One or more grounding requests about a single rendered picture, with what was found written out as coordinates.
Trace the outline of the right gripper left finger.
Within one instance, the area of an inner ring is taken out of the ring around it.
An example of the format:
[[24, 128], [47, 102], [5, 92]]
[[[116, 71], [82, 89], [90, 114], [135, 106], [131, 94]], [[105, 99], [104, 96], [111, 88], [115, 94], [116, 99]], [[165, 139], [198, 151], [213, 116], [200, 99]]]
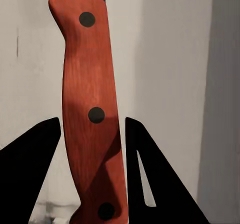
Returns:
[[28, 224], [61, 137], [58, 117], [0, 150], [0, 224]]

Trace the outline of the parer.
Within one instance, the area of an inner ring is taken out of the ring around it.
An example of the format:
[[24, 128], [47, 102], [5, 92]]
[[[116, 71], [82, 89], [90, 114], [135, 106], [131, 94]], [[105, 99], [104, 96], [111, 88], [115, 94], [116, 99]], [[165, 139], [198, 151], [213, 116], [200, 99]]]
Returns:
[[48, 0], [65, 39], [62, 121], [81, 205], [69, 224], [128, 224], [106, 0]]

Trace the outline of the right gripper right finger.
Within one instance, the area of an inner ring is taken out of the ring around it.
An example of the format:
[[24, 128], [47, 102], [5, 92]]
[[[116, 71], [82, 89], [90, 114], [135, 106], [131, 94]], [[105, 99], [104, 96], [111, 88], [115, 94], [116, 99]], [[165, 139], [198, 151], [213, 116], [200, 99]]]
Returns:
[[[144, 125], [125, 119], [128, 224], [210, 224]], [[139, 152], [156, 207], [145, 204]]]

